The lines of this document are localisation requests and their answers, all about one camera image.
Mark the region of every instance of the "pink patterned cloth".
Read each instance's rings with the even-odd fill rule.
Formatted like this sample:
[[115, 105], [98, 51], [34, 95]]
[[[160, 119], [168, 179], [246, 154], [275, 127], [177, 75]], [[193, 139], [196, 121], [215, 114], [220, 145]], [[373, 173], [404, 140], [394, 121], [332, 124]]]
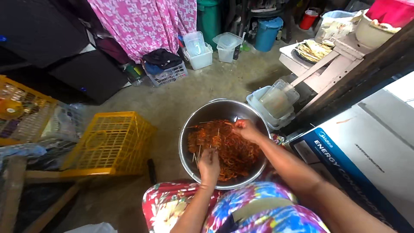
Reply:
[[178, 34], [196, 30], [196, 0], [88, 0], [129, 58], [163, 48], [178, 50]]

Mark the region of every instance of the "stainless steel bowl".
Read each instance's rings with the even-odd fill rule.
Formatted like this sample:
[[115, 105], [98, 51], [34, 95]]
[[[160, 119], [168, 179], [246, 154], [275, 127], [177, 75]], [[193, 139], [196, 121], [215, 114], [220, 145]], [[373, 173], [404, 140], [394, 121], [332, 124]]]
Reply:
[[[265, 121], [260, 114], [247, 104], [227, 99], [212, 100], [208, 104], [195, 111], [185, 122], [180, 133], [178, 150], [180, 153], [181, 163], [188, 174], [198, 183], [201, 182], [200, 172], [195, 162], [192, 161], [193, 154], [188, 151], [188, 133], [192, 128], [187, 128], [199, 124], [200, 122], [212, 121], [216, 119], [227, 119], [235, 122], [236, 119], [250, 119], [257, 128], [270, 138], [270, 132]], [[252, 182], [263, 171], [267, 164], [267, 159], [263, 152], [260, 152], [258, 160], [253, 164], [247, 177], [238, 176], [227, 181], [218, 181], [216, 189], [229, 190], [244, 186]]]

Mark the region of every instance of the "blue bucket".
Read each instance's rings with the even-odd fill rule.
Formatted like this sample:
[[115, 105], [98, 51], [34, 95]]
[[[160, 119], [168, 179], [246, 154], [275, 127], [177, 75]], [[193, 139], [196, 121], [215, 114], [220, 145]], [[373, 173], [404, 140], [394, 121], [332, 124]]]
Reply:
[[283, 27], [280, 17], [271, 20], [259, 20], [255, 48], [262, 52], [269, 52], [276, 40], [277, 33]]

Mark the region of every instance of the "red container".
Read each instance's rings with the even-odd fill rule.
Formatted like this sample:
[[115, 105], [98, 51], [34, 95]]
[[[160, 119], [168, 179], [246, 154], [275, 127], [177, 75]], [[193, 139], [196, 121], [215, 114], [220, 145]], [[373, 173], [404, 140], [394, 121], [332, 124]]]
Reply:
[[370, 19], [393, 27], [404, 27], [414, 19], [414, 2], [407, 0], [376, 0], [365, 14]]
[[308, 30], [311, 28], [315, 19], [319, 16], [319, 14], [314, 10], [307, 10], [305, 11], [305, 15], [303, 16], [302, 22], [299, 27], [303, 30]]

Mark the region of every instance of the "floral dress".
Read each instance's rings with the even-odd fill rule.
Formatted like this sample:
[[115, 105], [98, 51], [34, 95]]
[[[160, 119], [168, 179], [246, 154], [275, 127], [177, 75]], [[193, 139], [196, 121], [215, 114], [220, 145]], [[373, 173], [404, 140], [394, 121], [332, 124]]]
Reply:
[[[265, 172], [259, 179], [274, 180], [275, 177], [276, 175]], [[189, 182], [168, 182], [151, 187], [144, 194], [142, 202], [149, 232], [169, 232], [183, 214], [198, 187], [197, 183]], [[238, 223], [238, 229], [233, 232], [329, 232], [315, 213], [297, 204], [297, 199], [292, 192], [275, 182], [254, 182], [225, 193], [215, 190], [201, 232], [216, 232], [232, 212], [255, 200], [268, 197], [288, 199], [292, 205], [264, 210], [244, 218]]]

